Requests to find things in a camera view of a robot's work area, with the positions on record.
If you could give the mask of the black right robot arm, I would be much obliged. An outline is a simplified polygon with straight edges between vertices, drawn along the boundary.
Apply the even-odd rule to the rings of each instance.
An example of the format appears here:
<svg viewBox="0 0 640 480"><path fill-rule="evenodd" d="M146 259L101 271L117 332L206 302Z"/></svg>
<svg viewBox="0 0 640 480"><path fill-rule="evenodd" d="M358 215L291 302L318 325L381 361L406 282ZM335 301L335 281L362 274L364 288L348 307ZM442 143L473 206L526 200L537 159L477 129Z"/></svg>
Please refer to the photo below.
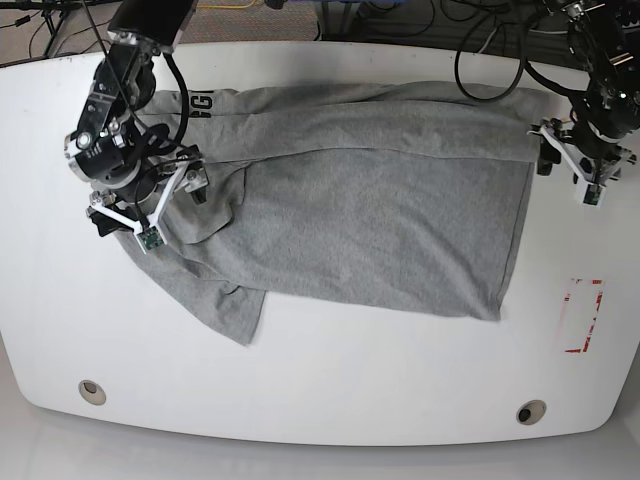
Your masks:
<svg viewBox="0 0 640 480"><path fill-rule="evenodd" d="M196 10L194 1L124 1L109 23L111 45L96 68L77 127L65 139L70 169L94 185L87 216L100 236L129 232L143 252L166 244L161 219L175 193L197 204L209 184L197 146L183 143L190 118L184 77L173 53ZM179 87L179 123L146 125L153 59L165 59Z"/></svg>

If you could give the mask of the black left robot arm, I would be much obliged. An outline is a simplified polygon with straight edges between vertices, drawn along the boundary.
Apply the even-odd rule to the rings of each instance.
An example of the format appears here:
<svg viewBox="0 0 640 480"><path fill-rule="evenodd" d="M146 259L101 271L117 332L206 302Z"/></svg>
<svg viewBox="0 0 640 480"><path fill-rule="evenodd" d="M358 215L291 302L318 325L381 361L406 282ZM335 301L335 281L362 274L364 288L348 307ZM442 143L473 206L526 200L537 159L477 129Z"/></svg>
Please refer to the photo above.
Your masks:
<svg viewBox="0 0 640 480"><path fill-rule="evenodd" d="M584 90L563 87L528 64L527 73L571 104L570 128L545 119L532 133L541 138L537 173L548 176L565 162L573 172L576 200L600 206L608 181L620 178L622 162L637 156L620 145L639 129L639 3L546 1L551 15L567 17L569 51L589 75Z"/></svg>

